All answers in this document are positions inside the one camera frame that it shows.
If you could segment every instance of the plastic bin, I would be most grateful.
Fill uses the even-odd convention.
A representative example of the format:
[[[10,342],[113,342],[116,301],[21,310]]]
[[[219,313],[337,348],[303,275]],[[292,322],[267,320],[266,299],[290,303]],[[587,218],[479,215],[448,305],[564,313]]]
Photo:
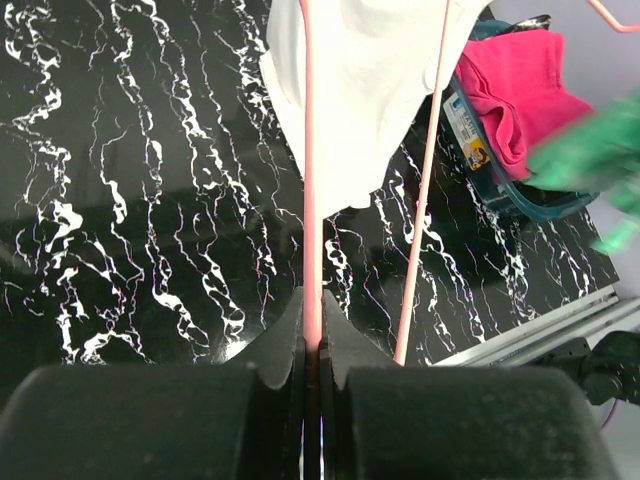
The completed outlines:
[[[543,17],[547,19],[546,25],[536,21]],[[548,18],[540,16],[521,22],[517,30],[545,28]],[[505,22],[478,22],[470,39],[483,40],[511,31],[514,31],[514,26]],[[503,216],[524,215],[534,221],[544,222],[570,215],[597,198],[597,194],[550,192],[512,182],[489,146],[482,122],[455,74],[443,92],[440,118],[445,134],[452,140],[458,162],[487,209]]]

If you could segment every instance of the red towel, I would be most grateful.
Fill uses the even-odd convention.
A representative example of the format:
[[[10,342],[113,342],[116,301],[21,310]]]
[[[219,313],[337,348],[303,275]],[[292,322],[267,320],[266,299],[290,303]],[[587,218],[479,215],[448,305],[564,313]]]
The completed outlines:
[[[562,84],[562,35],[530,30],[469,41],[456,75],[512,180],[529,176],[527,152],[593,112]]]

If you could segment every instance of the marble surface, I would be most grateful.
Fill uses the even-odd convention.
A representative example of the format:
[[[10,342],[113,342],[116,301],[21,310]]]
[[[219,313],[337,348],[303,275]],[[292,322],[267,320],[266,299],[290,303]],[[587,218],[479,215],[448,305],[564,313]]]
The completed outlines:
[[[48,363],[232,356],[301,284],[302,184],[258,69],[268,0],[0,4],[0,385]],[[385,351],[427,116],[371,208],[325,224],[327,288]],[[438,144],[409,363],[616,280],[586,213],[498,218]]]

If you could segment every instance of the white towel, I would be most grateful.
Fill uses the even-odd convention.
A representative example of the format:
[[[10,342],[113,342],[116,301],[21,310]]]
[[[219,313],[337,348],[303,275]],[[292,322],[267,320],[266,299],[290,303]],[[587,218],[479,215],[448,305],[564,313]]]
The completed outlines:
[[[449,79],[491,0],[452,0]],[[322,0],[314,18],[315,142],[323,146],[323,216],[364,208],[425,96],[433,93],[446,0]],[[273,0],[260,60],[276,115],[304,178],[305,36],[298,0]]]

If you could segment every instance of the sticker on bin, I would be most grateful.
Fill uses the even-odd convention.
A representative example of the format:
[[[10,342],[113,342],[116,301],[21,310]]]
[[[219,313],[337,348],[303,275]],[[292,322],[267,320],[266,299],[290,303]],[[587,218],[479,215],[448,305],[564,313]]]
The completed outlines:
[[[469,168],[477,170],[489,162],[488,148],[480,140],[471,116],[464,107],[457,93],[454,93],[443,103],[442,108],[453,129],[453,134],[460,145]]]

